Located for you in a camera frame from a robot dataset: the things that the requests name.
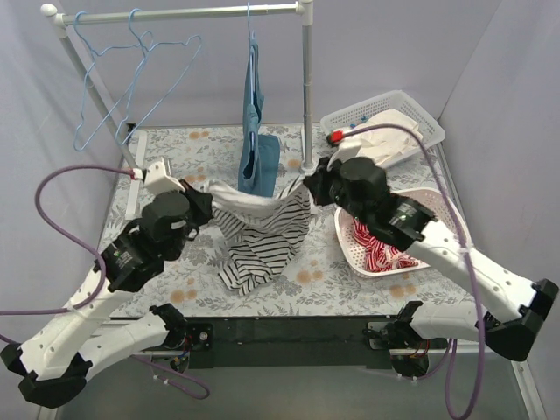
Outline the black white striped tank top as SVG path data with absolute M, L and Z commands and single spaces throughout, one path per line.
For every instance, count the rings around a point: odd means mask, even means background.
M 299 251 L 310 225 L 310 192 L 302 177 L 275 197 L 236 191 L 212 180 L 213 220 L 225 237 L 229 260 L 219 273 L 230 291 L 245 296 L 282 274 Z

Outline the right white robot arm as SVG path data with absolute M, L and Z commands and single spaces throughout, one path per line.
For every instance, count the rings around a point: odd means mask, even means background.
M 316 205 L 337 205 L 375 239 L 427 263 L 474 299 L 450 310 L 408 302 L 381 337 L 410 348 L 432 339 L 476 341 L 511 361 L 528 358 L 557 299 L 555 283 L 518 276 L 468 247 L 461 228 L 450 230 L 427 206 L 392 192 L 386 172 L 366 157 L 324 157 L 304 185 Z

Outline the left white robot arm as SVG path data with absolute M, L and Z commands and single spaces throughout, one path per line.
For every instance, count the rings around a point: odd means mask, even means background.
M 152 306 L 139 320 L 105 335 L 94 333 L 113 311 L 162 274 L 165 263 L 179 259 L 186 243 L 212 219 L 212 200 L 211 194 L 186 182 L 158 194 L 95 259 L 62 313 L 32 338 L 2 350 L 3 364 L 20 376 L 18 388 L 27 402 L 61 407 L 102 370 L 144 349 L 178 352 L 171 364 L 177 373 L 185 370 L 192 351 L 210 348 L 213 328 L 190 325 L 172 304 Z

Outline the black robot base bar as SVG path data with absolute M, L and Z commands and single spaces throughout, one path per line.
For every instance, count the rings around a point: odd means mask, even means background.
M 189 318 L 190 368 L 392 368 L 383 316 Z

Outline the blue hanger holding garment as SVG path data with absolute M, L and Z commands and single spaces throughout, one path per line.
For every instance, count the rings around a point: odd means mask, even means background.
M 254 58 L 254 49 L 253 49 L 253 37 L 254 32 L 251 26 L 251 3 L 247 1 L 247 28 L 248 28 L 248 63 L 250 64 L 250 68 L 253 69 L 253 58 Z

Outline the cream white cloth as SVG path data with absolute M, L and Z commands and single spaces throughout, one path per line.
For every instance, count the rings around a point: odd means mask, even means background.
M 420 140 L 424 137 L 420 133 L 419 123 L 397 109 L 390 108 L 373 115 L 366 122 L 354 129 L 361 130 L 384 123 L 396 124 L 414 132 Z M 399 129 L 375 129 L 347 137 L 346 140 L 360 141 L 359 155 L 372 158 L 376 165 L 389 167 L 398 158 L 410 151 L 418 149 L 417 142 L 412 135 Z

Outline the floral table cloth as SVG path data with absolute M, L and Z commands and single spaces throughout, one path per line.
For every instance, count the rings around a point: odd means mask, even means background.
M 215 128 L 142 129 L 131 141 L 143 145 L 143 160 L 171 160 L 174 176 L 193 186 L 209 179 L 235 185 L 242 131 Z M 353 273 L 338 243 L 333 206 L 317 209 L 301 249 L 282 275 L 242 296 L 219 278 L 228 257 L 220 230 L 203 227 L 182 256 L 165 266 L 117 315 L 136 318 L 153 305 L 174 304 L 188 317 L 369 315 L 397 313 L 408 301 L 454 306 L 470 296 L 433 269 L 374 279 Z

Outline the blue hanging garment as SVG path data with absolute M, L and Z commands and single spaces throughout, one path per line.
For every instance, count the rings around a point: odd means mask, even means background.
M 248 65 L 245 78 L 242 132 L 243 146 L 238 170 L 238 190 L 252 195 L 271 197 L 275 190 L 280 158 L 277 136 L 260 134 L 264 96 L 260 89 L 258 44 L 248 43 Z

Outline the small blue object in basket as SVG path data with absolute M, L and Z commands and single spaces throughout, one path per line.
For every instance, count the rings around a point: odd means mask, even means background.
M 363 123 L 366 123 L 368 121 L 368 117 L 366 115 L 363 115 L 359 121 L 356 121 L 355 123 L 350 123 L 348 128 L 350 130 L 354 130 L 358 125 L 361 125 Z

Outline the white basket at back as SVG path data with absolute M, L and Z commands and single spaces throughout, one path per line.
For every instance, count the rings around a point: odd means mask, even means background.
M 445 139 L 445 131 L 439 126 L 437 121 L 417 101 L 400 90 L 379 94 L 365 101 L 360 101 L 354 105 L 334 111 L 321 118 L 320 127 L 325 134 L 335 130 L 347 132 L 350 131 L 348 128 L 349 124 L 359 121 L 362 116 L 367 116 L 367 119 L 369 119 L 387 109 L 397 109 L 419 123 L 419 131 L 423 135 L 422 143 L 426 149 Z M 396 165 L 419 152 L 420 148 L 418 146 L 417 150 L 404 154 L 390 166 Z

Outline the grey white clothes rack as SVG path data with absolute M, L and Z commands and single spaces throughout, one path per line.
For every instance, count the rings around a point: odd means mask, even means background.
M 77 53 L 72 40 L 67 33 L 67 27 L 73 26 L 74 15 L 67 15 L 58 11 L 58 8 L 51 3 L 44 3 L 40 7 L 40 13 L 50 22 L 56 36 L 63 46 L 68 58 L 71 60 L 77 74 L 83 78 L 84 68 L 86 67 L 80 55 Z M 101 25 L 127 23 L 127 15 L 130 12 L 115 12 L 102 14 L 89 14 L 85 17 L 84 25 Z M 303 130 L 301 137 L 302 163 L 301 172 L 310 175 L 316 169 L 317 164 L 312 158 L 312 22 L 313 22 L 313 2 L 295 1 L 293 3 L 282 4 L 251 4 L 251 17 L 298 14 L 302 17 L 302 52 L 303 52 Z M 247 17 L 247 5 L 210 7 L 210 8 L 191 8 L 176 10 L 142 10 L 137 21 L 163 21 L 173 19 L 202 19 L 202 18 L 232 18 Z M 124 161 L 133 169 L 140 167 L 144 159 L 137 153 L 133 155 L 129 146 L 119 147 Z

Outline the red white striped garment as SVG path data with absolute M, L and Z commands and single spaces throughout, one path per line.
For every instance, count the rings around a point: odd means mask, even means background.
M 367 227 L 353 220 L 353 239 L 365 249 L 366 271 L 373 273 L 408 269 L 419 265 L 419 261 L 385 244 L 369 233 Z

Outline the white plastic laundry basket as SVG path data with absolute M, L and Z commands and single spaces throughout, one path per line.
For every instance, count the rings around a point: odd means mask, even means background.
M 445 205 L 442 194 L 434 188 L 417 187 L 397 191 L 398 194 L 412 198 L 425 207 L 428 207 L 436 217 L 441 220 L 454 234 L 457 233 L 452 214 L 458 217 L 458 221 L 463 228 L 468 244 L 472 243 L 470 232 L 465 220 L 452 201 L 451 212 Z M 419 265 L 408 269 L 397 269 L 389 272 L 373 273 L 366 271 L 365 249 L 357 244 L 353 238 L 353 217 L 340 207 L 334 213 L 335 232 L 339 241 L 343 256 L 348 263 L 350 270 L 358 277 L 364 279 L 375 279 L 389 275 L 408 274 L 416 270 L 428 269 L 429 265 L 419 261 Z

